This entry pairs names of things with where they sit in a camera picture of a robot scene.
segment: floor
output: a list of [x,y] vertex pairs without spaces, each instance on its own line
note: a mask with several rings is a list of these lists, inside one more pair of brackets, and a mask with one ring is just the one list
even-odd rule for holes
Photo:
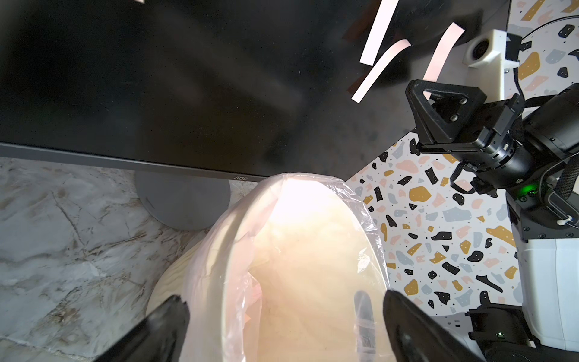
[[[526,98],[556,94],[579,81],[579,19],[568,18],[576,15],[576,0],[513,0],[508,31],[532,32],[520,53]],[[509,72],[505,95],[514,92]],[[419,154],[417,140],[408,133],[347,182],[383,232],[391,288],[433,316],[476,308],[483,299],[520,305],[504,191],[497,198],[456,193],[448,184],[456,160]],[[471,179],[462,173],[457,183],[470,189]]]
[[[0,361],[89,361],[144,317],[206,231],[144,209],[134,173],[0,158]],[[255,183],[232,181],[231,202]]]

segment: gray marble floor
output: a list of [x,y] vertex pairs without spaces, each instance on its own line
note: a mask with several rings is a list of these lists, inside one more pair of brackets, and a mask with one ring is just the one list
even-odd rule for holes
[[[0,158],[0,361],[91,360],[207,231],[164,226],[132,171]],[[231,202],[254,187],[233,182]]]

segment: clear plastic bag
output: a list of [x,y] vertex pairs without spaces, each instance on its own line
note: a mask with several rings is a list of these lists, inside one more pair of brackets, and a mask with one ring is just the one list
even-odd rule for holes
[[189,261],[180,361],[395,361],[387,286],[378,229],[342,180],[270,177]]

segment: white paper strip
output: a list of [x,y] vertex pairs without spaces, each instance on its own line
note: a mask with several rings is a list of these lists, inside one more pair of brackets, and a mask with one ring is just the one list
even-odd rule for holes
[[[442,38],[438,42],[436,49],[434,50],[433,57],[430,59],[430,64],[428,65],[428,68],[426,68],[426,72],[424,73],[424,78],[422,78],[422,80],[429,82],[436,82],[438,80],[438,76],[442,71],[442,67],[446,62],[446,58],[448,57],[450,50],[463,33],[464,29],[455,23],[452,23],[446,29]],[[430,94],[430,92],[424,92],[426,99],[430,99]]]
[[380,3],[378,13],[370,29],[370,35],[368,35],[368,40],[366,40],[364,51],[362,51],[360,63],[374,65],[374,61],[378,55],[378,49],[380,48],[380,44],[382,44],[382,39],[384,39],[388,25],[390,25],[390,20],[392,20],[396,5],[398,5],[398,0],[382,0]]
[[366,79],[364,79],[364,81],[362,82],[362,84],[360,85],[360,87],[358,88],[356,93],[354,93],[354,96],[352,97],[352,99],[355,102],[360,103],[360,101],[362,100],[362,98],[364,98],[364,96],[366,95],[366,93],[368,92],[368,90],[370,89],[372,84],[374,84],[374,82],[376,82],[376,80],[378,79],[378,76],[382,73],[382,71],[386,68],[386,66],[392,61],[392,59],[394,59],[394,57],[398,53],[400,53],[404,49],[408,48],[409,46],[410,46],[410,43],[406,39],[402,39],[402,40],[396,42],[395,44],[393,44],[390,48],[388,48],[388,50],[385,51],[384,54],[382,55],[382,57],[378,60],[376,65],[374,65],[372,70],[370,70],[370,73],[368,74]]

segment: terrazzo pattern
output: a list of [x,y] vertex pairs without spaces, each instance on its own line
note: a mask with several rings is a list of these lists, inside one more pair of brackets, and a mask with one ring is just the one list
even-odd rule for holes
[[[504,191],[462,195],[448,178],[458,162],[416,150],[409,133],[347,181],[382,231],[390,286],[429,315],[522,301]],[[469,190],[472,173],[456,181]]]
[[[512,1],[508,31],[523,36],[519,83],[526,98],[579,82],[579,19],[571,18],[577,15],[577,0]],[[504,79],[510,98],[517,92],[512,72]],[[496,199],[456,193],[448,182],[456,162],[419,155],[417,141],[407,134],[347,182],[385,233],[390,285],[430,315],[466,311],[482,300],[520,305],[504,191]],[[472,177],[463,172],[457,183],[470,189]]]
[[[578,15],[576,0],[513,0],[508,31],[523,37],[519,83],[525,98],[579,82],[579,18],[570,18]],[[505,96],[516,92],[512,72],[505,74]]]

